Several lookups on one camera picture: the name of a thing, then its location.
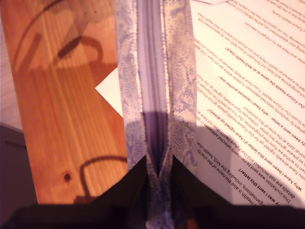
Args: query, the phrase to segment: wooden surface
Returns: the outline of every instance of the wooden surface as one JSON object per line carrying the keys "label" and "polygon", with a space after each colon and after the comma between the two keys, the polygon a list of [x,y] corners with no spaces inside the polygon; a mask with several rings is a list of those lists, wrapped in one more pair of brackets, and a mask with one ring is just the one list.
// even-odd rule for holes
{"label": "wooden surface", "polygon": [[122,118],[94,89],[116,67],[113,0],[2,0],[39,203],[90,201],[127,172]]}

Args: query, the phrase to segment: zipper teeth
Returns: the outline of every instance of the zipper teeth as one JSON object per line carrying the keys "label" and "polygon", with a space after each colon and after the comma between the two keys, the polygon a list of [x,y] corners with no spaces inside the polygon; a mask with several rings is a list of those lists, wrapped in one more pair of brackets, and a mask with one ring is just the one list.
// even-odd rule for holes
{"label": "zipper teeth", "polygon": [[138,3],[142,10],[138,11],[138,55],[146,139],[149,155],[159,174],[168,132],[161,7],[159,0],[138,0]]}

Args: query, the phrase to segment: letter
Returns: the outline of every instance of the letter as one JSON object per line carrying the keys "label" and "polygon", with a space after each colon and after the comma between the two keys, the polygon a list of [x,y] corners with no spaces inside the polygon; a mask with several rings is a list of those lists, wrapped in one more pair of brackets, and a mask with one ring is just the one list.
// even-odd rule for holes
{"label": "letter", "polygon": [[[264,205],[276,205],[286,203],[285,195],[291,199],[290,205],[297,201],[298,207],[305,208],[302,193],[305,181],[305,53],[302,52],[305,33],[295,26],[305,29],[305,23],[288,13],[297,15],[289,9],[293,7],[305,15],[304,4],[300,0],[259,3],[233,0],[214,7],[191,1],[190,7],[195,59],[188,50],[189,31],[167,33],[164,45],[168,49],[165,75],[169,85],[165,95],[173,95],[165,109],[172,115],[169,120],[173,121],[168,126],[171,130],[169,146],[181,147],[185,153],[181,161],[186,166],[196,165],[197,178],[232,204],[241,204],[242,200],[244,204],[259,205],[257,198]],[[184,16],[180,19],[185,24]],[[180,52],[185,52],[186,56],[180,56]],[[125,59],[134,60],[134,57],[137,56],[132,53]],[[183,58],[196,60],[196,69],[184,65]],[[127,73],[125,68],[123,65],[122,74]],[[143,73],[137,68],[134,70],[140,76],[140,81],[136,82],[140,88]],[[195,98],[192,84],[196,82]],[[101,91],[110,104],[115,104],[114,100],[121,101],[114,99],[115,87],[119,92],[118,75],[110,81],[108,90]],[[145,101],[141,98],[143,93],[141,90],[137,98]],[[192,110],[195,103],[197,123],[194,123]],[[123,105],[134,109],[133,104]],[[136,117],[129,117],[130,121],[134,121],[133,118]],[[188,128],[189,121],[191,125],[197,124],[196,133],[190,130],[179,135],[184,133],[182,129]],[[193,139],[200,145],[194,144],[195,150],[191,152]]]}

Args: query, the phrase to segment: paper sheet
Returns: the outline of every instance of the paper sheet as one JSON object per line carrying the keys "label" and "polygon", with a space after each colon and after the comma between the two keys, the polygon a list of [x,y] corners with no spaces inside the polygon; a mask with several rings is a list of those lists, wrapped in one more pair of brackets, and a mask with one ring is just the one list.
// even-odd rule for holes
{"label": "paper sheet", "polygon": [[[196,176],[233,204],[305,204],[305,4],[191,1]],[[99,93],[122,115],[114,70]]]}

